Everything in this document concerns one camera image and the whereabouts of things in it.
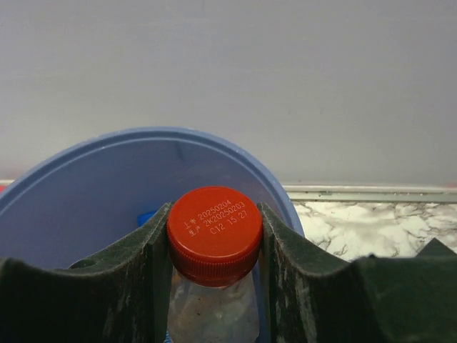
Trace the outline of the blue cap Pepsi bottle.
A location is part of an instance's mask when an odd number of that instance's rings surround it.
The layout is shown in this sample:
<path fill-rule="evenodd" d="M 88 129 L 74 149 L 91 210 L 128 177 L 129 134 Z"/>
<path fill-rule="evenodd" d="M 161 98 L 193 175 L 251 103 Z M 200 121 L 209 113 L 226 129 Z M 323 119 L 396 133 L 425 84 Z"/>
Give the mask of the blue cap Pepsi bottle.
<path fill-rule="evenodd" d="M 150 218 L 152 218 L 153 215 L 155 215 L 155 213 L 155 211 L 152 211 L 138 215 L 136 218 L 137 227 L 143 226 L 148 220 L 150 220 Z"/>

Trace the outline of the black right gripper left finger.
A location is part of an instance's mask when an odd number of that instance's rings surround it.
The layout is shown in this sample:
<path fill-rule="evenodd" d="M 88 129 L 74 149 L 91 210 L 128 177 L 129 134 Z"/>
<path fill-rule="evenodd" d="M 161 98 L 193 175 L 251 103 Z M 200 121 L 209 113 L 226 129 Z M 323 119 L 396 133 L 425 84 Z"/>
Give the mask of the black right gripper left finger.
<path fill-rule="evenodd" d="M 3 342 L 162 342 L 172 264 L 163 205 L 142 227 L 67 269 L 1 260 Z"/>

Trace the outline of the red cap tea bottle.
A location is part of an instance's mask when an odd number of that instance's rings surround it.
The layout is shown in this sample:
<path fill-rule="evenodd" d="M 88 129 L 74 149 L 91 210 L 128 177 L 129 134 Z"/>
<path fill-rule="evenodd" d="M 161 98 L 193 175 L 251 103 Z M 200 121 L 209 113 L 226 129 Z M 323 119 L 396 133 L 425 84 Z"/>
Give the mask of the red cap tea bottle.
<path fill-rule="evenodd" d="M 252 270 L 262 218 L 228 187 L 194 189 L 167 219 L 174 267 L 167 334 L 171 342 L 255 342 L 260 319 Z"/>

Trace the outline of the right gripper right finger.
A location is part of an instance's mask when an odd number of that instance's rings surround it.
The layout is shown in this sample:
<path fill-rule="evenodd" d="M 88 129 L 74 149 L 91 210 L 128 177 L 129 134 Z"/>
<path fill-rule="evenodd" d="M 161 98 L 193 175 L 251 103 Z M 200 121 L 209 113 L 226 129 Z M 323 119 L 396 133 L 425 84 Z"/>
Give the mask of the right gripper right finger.
<path fill-rule="evenodd" d="M 346 262 L 266 204 L 260 276 L 272 342 L 454 342 L 456 254 L 437 239 L 412 258 Z"/>

